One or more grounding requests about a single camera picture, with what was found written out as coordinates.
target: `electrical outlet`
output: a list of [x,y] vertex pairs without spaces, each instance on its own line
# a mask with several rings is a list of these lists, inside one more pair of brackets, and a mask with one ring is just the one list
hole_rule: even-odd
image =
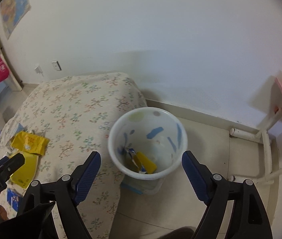
[[43,73],[42,69],[41,69],[41,67],[39,65],[37,65],[37,67],[35,68],[35,72],[36,73]]
[[53,66],[54,70],[62,71],[58,61],[52,61],[51,63],[52,63],[52,66]]

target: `white cloth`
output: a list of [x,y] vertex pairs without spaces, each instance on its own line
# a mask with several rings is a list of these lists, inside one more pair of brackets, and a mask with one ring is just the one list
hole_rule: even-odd
[[[9,151],[6,144],[18,123],[35,133],[45,132],[45,137],[50,139],[35,176],[42,183],[71,174],[92,151],[98,151],[101,167],[78,211],[92,238],[106,239],[124,177],[108,153],[110,128],[124,113],[145,106],[145,99],[134,81],[123,73],[66,77],[40,84],[3,128],[0,159]],[[24,193],[17,185],[9,184],[8,188]],[[12,218],[16,212],[6,197],[5,190],[0,195],[0,204]],[[52,213],[59,238],[65,238],[56,207]]]

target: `light switch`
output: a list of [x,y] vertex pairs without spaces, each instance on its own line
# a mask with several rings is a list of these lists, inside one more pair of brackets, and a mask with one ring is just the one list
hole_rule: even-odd
[[53,66],[54,70],[56,70],[56,71],[61,71],[62,70],[58,61],[52,61],[51,63],[52,63],[52,66]]

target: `pink bag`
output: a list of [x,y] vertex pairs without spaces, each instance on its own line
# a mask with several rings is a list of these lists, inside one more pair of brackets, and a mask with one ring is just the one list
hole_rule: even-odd
[[9,69],[0,57],[0,82],[7,79],[9,76]]

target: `yellow snack package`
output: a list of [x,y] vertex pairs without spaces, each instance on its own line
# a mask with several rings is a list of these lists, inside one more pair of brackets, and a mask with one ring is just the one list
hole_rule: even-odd
[[152,174],[157,169],[157,166],[154,162],[152,162],[149,158],[147,158],[143,153],[137,152],[137,158],[141,162],[141,164],[146,169],[148,174]]
[[20,131],[14,137],[11,146],[19,149],[22,152],[44,156],[46,146],[48,145],[49,141],[50,139],[47,139],[45,137],[40,137],[34,134],[27,133],[25,131]]
[[10,180],[11,182],[26,189],[35,177],[39,156],[27,152],[19,153],[23,154],[25,162],[24,165],[10,176]]

